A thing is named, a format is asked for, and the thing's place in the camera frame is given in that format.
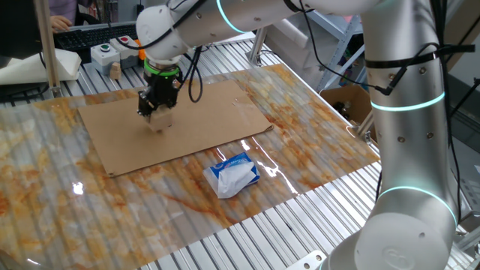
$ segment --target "hand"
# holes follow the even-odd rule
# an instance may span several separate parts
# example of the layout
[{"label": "hand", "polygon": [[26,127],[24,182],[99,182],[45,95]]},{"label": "hand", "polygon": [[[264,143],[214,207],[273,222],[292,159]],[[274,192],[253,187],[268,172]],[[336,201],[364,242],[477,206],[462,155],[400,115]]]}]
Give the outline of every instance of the hand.
[{"label": "hand", "polygon": [[59,32],[58,30],[68,31],[70,30],[68,26],[72,26],[72,22],[64,16],[50,16],[50,22],[52,23],[54,34],[57,34]]}]

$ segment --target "control box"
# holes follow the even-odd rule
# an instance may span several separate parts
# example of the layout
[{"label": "control box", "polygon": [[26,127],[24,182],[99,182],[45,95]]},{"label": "control box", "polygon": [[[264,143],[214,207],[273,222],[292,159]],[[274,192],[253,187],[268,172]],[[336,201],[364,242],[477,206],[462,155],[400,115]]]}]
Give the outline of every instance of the control box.
[{"label": "control box", "polygon": [[[124,44],[138,47],[138,44],[129,36],[119,37],[118,39]],[[121,45],[115,38],[110,40],[110,45],[120,53],[121,69],[131,68],[138,65],[138,50],[128,49],[126,46]]]},{"label": "control box", "polygon": [[91,63],[103,75],[110,75],[110,68],[115,62],[120,62],[120,53],[105,43],[90,48]]}]

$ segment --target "person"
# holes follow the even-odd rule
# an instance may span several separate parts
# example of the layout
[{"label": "person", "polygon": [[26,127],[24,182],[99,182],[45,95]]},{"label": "person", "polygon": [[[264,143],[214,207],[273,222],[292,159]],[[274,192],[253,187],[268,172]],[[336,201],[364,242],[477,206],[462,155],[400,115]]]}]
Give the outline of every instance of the person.
[{"label": "person", "polygon": [[75,23],[78,4],[87,8],[92,4],[92,0],[49,0],[53,33],[70,30],[70,26]]}]

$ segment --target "tissue box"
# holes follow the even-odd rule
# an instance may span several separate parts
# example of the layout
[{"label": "tissue box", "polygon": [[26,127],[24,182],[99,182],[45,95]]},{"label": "tissue box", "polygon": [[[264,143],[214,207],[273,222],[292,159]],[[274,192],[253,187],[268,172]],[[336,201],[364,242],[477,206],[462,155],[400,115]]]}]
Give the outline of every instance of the tissue box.
[{"label": "tissue box", "polygon": [[203,175],[220,199],[235,196],[243,188],[257,183],[260,178],[258,169],[246,153],[204,169]]}]

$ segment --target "small wooden block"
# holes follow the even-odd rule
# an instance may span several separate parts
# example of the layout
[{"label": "small wooden block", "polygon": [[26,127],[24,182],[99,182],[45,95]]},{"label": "small wooden block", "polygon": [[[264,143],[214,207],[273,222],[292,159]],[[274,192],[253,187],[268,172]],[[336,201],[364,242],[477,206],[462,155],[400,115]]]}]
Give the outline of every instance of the small wooden block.
[{"label": "small wooden block", "polygon": [[116,71],[116,70],[111,70],[110,71],[110,78],[114,80],[120,80],[122,78],[122,72],[121,71]]},{"label": "small wooden block", "polygon": [[172,110],[167,106],[160,106],[156,111],[151,113],[148,126],[152,131],[158,132],[171,126],[172,121]]},{"label": "small wooden block", "polygon": [[122,66],[120,65],[120,63],[115,62],[115,63],[112,64],[112,68],[110,70],[111,71],[121,71]]}]

